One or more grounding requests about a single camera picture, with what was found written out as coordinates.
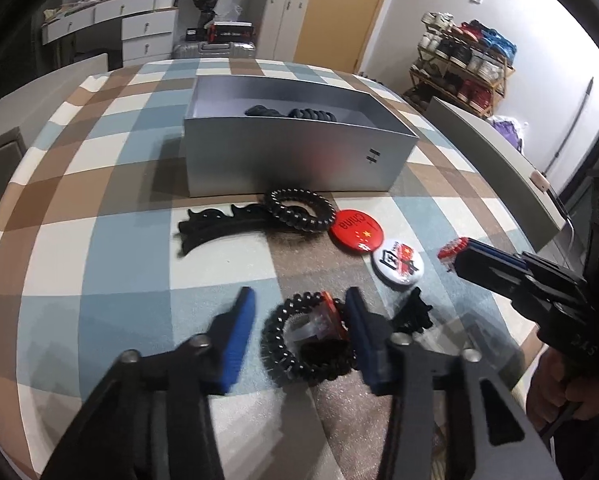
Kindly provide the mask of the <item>right hand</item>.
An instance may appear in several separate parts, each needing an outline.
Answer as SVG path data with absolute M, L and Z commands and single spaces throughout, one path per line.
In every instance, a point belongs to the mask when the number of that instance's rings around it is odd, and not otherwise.
M 560 408 L 571 402 L 579 405 L 574 418 L 592 419 L 599 415 L 599 382 L 575 380 L 565 382 L 565 363 L 557 350 L 542 353 L 526 398 L 526 415 L 536 430 L 557 419 Z

